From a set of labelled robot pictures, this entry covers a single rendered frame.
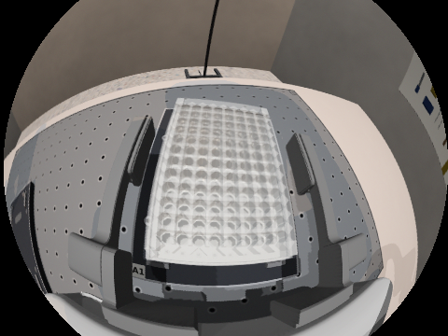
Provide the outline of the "grey perforated base plate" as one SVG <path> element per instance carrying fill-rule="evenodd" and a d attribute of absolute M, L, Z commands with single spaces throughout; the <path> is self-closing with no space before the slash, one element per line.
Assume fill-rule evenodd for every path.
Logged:
<path fill-rule="evenodd" d="M 93 238 L 109 172 L 135 116 L 152 116 L 157 131 L 164 108 L 176 98 L 201 98 L 268 108 L 283 160 L 294 214 L 299 275 L 247 287 L 176 287 L 133 280 L 135 298 L 165 305 L 195 307 L 198 322 L 234 322 L 272 314 L 270 301 L 318 285 L 318 236 L 310 193 L 299 195 L 285 146 L 295 132 L 309 135 L 329 188 L 337 234 L 341 239 L 365 234 L 367 257 L 350 280 L 376 279 L 384 268 L 380 238 L 369 202 L 350 161 L 328 128 L 294 91 L 254 85 L 167 87 L 91 105 L 57 120 L 16 150 L 7 182 L 7 212 L 27 182 L 34 186 L 34 224 L 38 254 L 52 294 L 90 292 L 104 299 L 104 289 L 68 268 L 68 234 Z"/>

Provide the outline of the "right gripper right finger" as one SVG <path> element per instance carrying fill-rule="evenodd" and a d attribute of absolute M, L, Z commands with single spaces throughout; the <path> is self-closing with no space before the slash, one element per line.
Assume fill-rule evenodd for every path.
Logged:
<path fill-rule="evenodd" d="M 363 232 L 347 239 L 337 234 L 328 184 L 309 135 L 294 133 L 287 143 L 287 156 L 296 191 L 311 195 L 320 247 L 317 287 L 270 301 L 272 317 L 297 329 L 350 299 L 354 281 L 348 277 L 348 270 L 366 260 L 367 247 Z"/>

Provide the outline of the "white well plate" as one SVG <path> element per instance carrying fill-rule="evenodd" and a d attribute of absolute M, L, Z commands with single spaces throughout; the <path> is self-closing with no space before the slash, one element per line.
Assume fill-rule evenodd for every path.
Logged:
<path fill-rule="evenodd" d="M 150 192 L 145 250 L 148 260 L 204 266 L 298 255 L 268 109 L 176 98 Z"/>

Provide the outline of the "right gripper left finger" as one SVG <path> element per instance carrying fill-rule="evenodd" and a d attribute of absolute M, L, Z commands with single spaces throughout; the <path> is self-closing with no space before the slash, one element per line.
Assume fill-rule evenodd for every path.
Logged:
<path fill-rule="evenodd" d="M 154 135 L 151 116 L 134 117 L 105 184 L 96 235 L 68 235 L 68 268 L 104 289 L 101 306 L 108 324 L 139 336 L 199 336 L 195 307 L 134 297 L 132 254 L 119 249 L 128 183 L 141 186 Z"/>

